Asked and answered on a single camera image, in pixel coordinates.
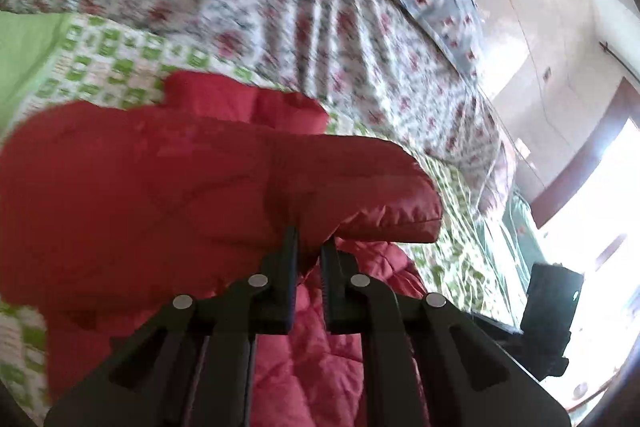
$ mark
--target red jacket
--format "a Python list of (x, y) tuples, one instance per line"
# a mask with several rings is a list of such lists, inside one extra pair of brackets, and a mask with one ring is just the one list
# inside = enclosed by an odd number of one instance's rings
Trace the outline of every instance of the red jacket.
[(442, 209), (398, 146), (302, 134), (326, 120), (299, 94), (179, 73), (164, 107), (76, 102), (15, 131), (0, 155), (0, 295), (45, 315), (54, 397), (174, 295), (254, 273), (293, 224), (296, 322), (258, 340), (252, 425), (361, 424), (359, 338), (324, 331), (318, 248), (335, 234), (362, 271), (421, 296), (388, 241), (434, 241)]

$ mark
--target floral bedsheet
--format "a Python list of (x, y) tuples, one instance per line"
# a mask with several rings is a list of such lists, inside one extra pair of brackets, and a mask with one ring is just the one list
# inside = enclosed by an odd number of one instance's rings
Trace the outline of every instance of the floral bedsheet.
[[(77, 99), (119, 108), (158, 103), (162, 100), (162, 79), (177, 68), (215, 71), (239, 82), (289, 89), (252, 68), (184, 45), (179, 39), (134, 30), (96, 16), (73, 16), (58, 53), (45, 80), (20, 105), (11, 126), (49, 105)], [(388, 138), (327, 104), (325, 109), (330, 114), (330, 134)], [(436, 184), (445, 217), (436, 243), (401, 247), (414, 260), (430, 291), (440, 291), (460, 309), (481, 311), (512, 324), (495, 268), (479, 246), (470, 191), (459, 171), (417, 150), (405, 149)], [(0, 301), (0, 378), (39, 424), (48, 406), (45, 363), (46, 326), (40, 314)]]
[(0, 0), (0, 7), (84, 12), (191, 36), (207, 53), (456, 166), (474, 204), (500, 147), (481, 93), (390, 0)]

